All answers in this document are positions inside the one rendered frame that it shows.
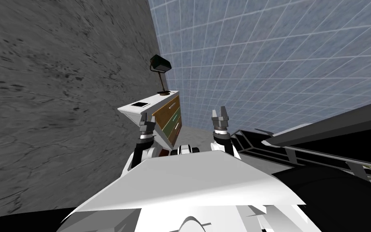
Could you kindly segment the green desk lamp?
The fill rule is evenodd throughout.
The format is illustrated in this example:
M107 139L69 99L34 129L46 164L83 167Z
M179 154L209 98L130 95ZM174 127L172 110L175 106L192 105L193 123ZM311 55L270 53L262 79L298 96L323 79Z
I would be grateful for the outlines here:
M166 90L164 87L161 74L166 73L167 71L172 69L171 63L168 60L156 54L150 59L149 69L151 72L158 73L159 81L162 85L163 90L157 93L161 96L170 95L170 91Z

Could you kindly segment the white dresser with drawers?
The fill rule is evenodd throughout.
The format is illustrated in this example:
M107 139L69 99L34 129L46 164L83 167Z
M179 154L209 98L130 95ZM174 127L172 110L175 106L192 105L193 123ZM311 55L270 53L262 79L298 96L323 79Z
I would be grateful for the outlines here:
M149 116L153 115L158 109L172 100L174 97L179 96L179 91L171 91L170 95L161 96L159 94L150 96L140 101L130 103L128 105L118 108L118 110L125 116L130 118L136 125L139 125L141 115L147 113L147 120ZM168 140L161 128L156 123L155 125L155 142L158 143L165 150L172 150L174 146Z

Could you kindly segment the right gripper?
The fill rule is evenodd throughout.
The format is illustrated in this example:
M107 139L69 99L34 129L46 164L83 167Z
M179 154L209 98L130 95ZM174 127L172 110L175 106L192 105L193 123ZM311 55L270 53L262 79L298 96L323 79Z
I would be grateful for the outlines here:
M220 107L220 117L216 110L213 110L211 119L215 130L227 130L229 118L225 106Z

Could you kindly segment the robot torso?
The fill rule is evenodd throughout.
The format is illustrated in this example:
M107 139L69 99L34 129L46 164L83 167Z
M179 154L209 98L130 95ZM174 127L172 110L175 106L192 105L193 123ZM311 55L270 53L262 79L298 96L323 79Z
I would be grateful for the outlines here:
M146 159L56 232L322 232L277 178L221 150Z

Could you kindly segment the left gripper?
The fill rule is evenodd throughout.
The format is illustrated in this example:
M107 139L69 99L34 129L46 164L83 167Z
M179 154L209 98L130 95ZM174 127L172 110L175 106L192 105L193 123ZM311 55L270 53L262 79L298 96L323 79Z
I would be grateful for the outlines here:
M155 130L155 116L151 115L148 118L147 121L147 113L144 113L141 115L141 119L139 122L140 126L140 134L141 135L153 135L154 130Z

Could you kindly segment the green drawer front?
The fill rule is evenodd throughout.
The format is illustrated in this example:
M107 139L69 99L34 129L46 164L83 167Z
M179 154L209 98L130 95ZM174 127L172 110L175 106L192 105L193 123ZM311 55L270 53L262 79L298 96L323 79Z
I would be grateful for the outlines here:
M177 123L181 118L181 108L179 108L170 118L170 120L166 123L162 131L164 134L169 137L171 132L175 129Z

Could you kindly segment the light wooden drawer front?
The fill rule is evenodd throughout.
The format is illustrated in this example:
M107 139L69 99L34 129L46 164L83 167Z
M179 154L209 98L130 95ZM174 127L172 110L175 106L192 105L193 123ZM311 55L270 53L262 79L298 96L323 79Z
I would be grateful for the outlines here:
M163 130L169 120L174 116L176 111L180 108L179 96L174 97L160 109L153 113L156 123Z

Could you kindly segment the black framed furniture piece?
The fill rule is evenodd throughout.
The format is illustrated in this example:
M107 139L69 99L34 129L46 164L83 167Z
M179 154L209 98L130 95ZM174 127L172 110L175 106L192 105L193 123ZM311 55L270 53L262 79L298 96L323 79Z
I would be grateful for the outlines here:
M238 153L290 168L321 165L371 180L371 104L273 134L232 135Z

